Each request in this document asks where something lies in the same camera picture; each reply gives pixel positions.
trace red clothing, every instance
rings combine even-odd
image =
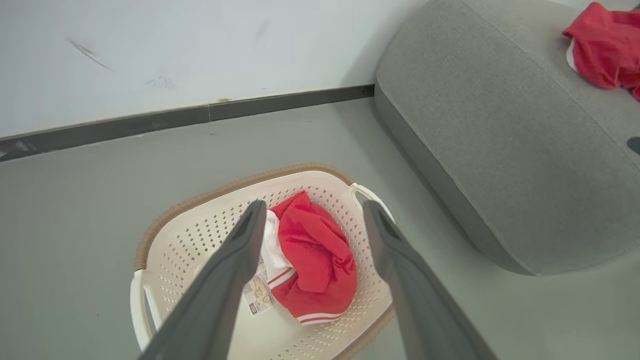
[[[575,39],[582,76],[601,88],[631,89],[640,100],[640,10],[610,12],[591,3],[563,35]]]
[[[306,192],[271,210],[280,219],[282,252],[293,266],[269,282],[273,296],[303,325],[337,320],[358,287],[346,236]]]

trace clothing tag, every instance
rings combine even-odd
[[[266,283],[267,271],[264,268],[264,261],[261,256],[258,259],[256,276],[246,283],[243,289],[244,302],[249,307],[254,318],[271,309],[277,303],[269,288],[265,285]]]

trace laundry basket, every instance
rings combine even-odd
[[[303,190],[347,236],[358,272],[356,295],[339,320],[307,326],[280,304],[256,318],[240,304],[228,358],[349,359],[370,342],[395,312],[389,287],[373,266],[356,194],[386,206],[335,168],[308,163],[247,177],[189,199],[151,224],[138,245],[131,282],[131,316],[140,349],[147,346],[152,327],[160,328],[253,200],[264,200],[271,208]]]

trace gray fabric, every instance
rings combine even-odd
[[[447,205],[451,213],[459,219],[463,228],[469,229],[469,233],[474,235],[475,245],[502,268],[518,274],[533,275],[518,264],[502,246],[494,245],[496,239],[491,230],[478,216],[478,213],[467,198],[458,191],[451,177],[402,119],[400,113],[391,105],[391,102],[382,91],[376,92],[375,101],[381,118],[388,129],[397,139],[402,139],[403,149],[411,157],[418,169],[423,174],[429,174],[431,186],[438,193],[447,194]]]
[[[578,13],[544,0],[432,0],[378,69],[376,100],[401,115],[380,106],[383,118],[471,239],[508,270],[519,272],[505,253],[551,275],[640,242],[640,156],[626,146],[640,134],[640,103],[567,66],[561,32]],[[420,164],[429,156],[446,176]]]

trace baseboard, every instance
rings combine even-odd
[[[0,139],[0,161],[175,127],[371,97],[374,85],[214,103]]]

